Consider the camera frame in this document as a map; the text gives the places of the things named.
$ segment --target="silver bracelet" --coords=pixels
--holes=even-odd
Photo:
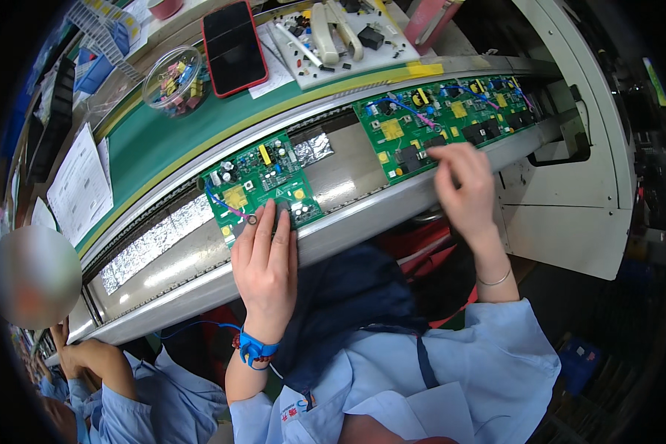
[[[506,279],[511,275],[511,271],[513,271],[513,267],[508,267],[508,272],[506,273],[506,276],[504,276],[504,277],[503,277],[501,280],[499,280],[498,282],[493,282],[493,283],[483,282],[483,281],[481,280],[481,278],[480,278],[478,275],[476,276],[476,280],[478,280],[479,283],[480,283],[481,285],[485,285],[485,286],[491,287],[491,286],[494,286],[494,285],[498,285],[499,283],[501,283],[501,282],[503,282],[504,280],[506,280]]]

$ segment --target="blue wrist strap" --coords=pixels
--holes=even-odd
[[[247,333],[244,333],[244,329],[240,330],[239,333],[239,357],[242,362],[252,366],[254,360],[262,356],[271,356],[278,350],[279,344],[273,345],[264,345],[261,342],[257,341],[253,337],[249,336]]]

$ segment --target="light blue uniform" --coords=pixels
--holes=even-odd
[[[222,389],[177,365],[165,348],[155,366],[124,354],[133,369],[139,401],[105,384],[89,394],[81,380],[69,380],[72,409],[91,418],[91,444],[205,444],[217,430],[217,416],[227,407]]]
[[[69,386],[62,379],[62,375],[55,371],[50,371],[50,373],[52,373],[52,382],[45,376],[40,379],[40,393],[42,396],[54,398],[59,402],[66,401],[69,397]]]
[[[424,345],[440,386],[427,390],[408,334],[356,333],[312,390],[316,406],[284,386],[230,406],[248,443],[335,443],[344,413],[370,415],[404,440],[524,443],[551,400],[560,363],[530,303],[475,303],[461,331],[429,330]]]

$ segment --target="white cutting board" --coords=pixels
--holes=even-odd
[[[289,14],[284,16],[283,21],[286,21],[288,18],[294,18],[300,15],[301,13]],[[327,67],[335,68],[335,72],[329,73],[319,70],[317,67],[313,66],[312,63],[306,67],[306,62],[303,60],[303,54],[301,51],[298,51],[298,55],[294,55],[294,51],[296,51],[297,48],[293,45],[290,47],[288,40],[273,26],[272,23],[270,23],[269,32],[271,33],[272,39],[274,40],[276,46],[279,49],[279,52],[284,58],[284,61],[288,65],[289,70],[293,74],[293,77],[296,79],[296,82],[298,82],[298,85],[302,90],[308,90],[321,84],[334,82],[336,80],[350,77],[352,75],[358,75],[366,71],[378,70],[385,67],[414,62],[420,59],[420,55],[412,47],[412,45],[410,45],[410,42],[407,41],[404,34],[402,34],[397,25],[392,22],[385,14],[377,16],[366,13],[361,13],[360,15],[357,15],[356,13],[346,13],[346,18],[348,19],[348,23],[356,35],[367,26],[367,23],[380,23],[382,27],[381,33],[385,36],[385,40],[394,42],[397,45],[397,48],[393,48],[392,45],[387,45],[385,43],[383,43],[378,50],[374,50],[372,48],[363,48],[363,59],[359,62],[353,61],[352,53],[349,53],[348,55],[342,56],[338,63],[335,65],[326,65]],[[394,29],[397,33],[393,34],[390,31],[390,28]],[[337,36],[334,37],[334,42],[339,42],[339,38]],[[313,50],[313,48],[315,48],[315,44],[313,43],[312,38],[310,43],[311,47],[309,49]],[[395,53],[399,50],[403,50],[400,51],[399,57],[393,58]],[[296,66],[298,60],[301,60],[302,62],[301,67]],[[348,63],[351,66],[351,69],[344,70],[344,63]],[[303,71],[304,68],[308,69],[308,75],[298,75],[298,73]]]

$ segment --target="red phone case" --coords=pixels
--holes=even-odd
[[[269,78],[269,68],[268,68],[268,66],[266,66],[266,60],[264,60],[264,53],[261,50],[261,42],[259,41],[259,35],[256,32],[256,26],[254,25],[254,16],[251,13],[251,8],[249,7],[249,2],[246,1],[246,0],[235,1],[231,4],[222,6],[221,8],[214,9],[213,11],[208,13],[207,15],[209,15],[213,12],[217,12],[220,9],[224,9],[224,8],[229,7],[229,6],[232,6],[235,3],[244,3],[246,5],[247,11],[249,12],[249,19],[251,20],[251,25],[252,25],[252,28],[254,29],[254,36],[256,37],[256,45],[259,48],[259,56],[261,57],[262,65],[264,65],[265,75],[264,75],[264,77],[261,77],[259,80],[254,80],[252,83],[242,85],[239,88],[236,88],[235,90],[231,90],[231,91],[225,92],[223,94],[218,93],[217,89],[215,88],[214,77],[212,76],[212,66],[210,66],[210,64],[209,64],[209,54],[207,53],[207,37],[205,37],[205,35],[204,35],[204,17],[201,18],[200,19],[200,29],[202,30],[202,40],[204,41],[204,55],[205,55],[205,57],[207,57],[207,72],[209,73],[209,79],[212,82],[212,91],[214,92],[214,95],[218,96],[220,99],[222,99],[224,97],[231,96],[232,94],[235,94],[235,93],[239,93],[242,90],[246,90],[246,89],[251,88],[253,86],[256,86],[258,84],[262,84],[262,83],[266,82],[267,79]]]

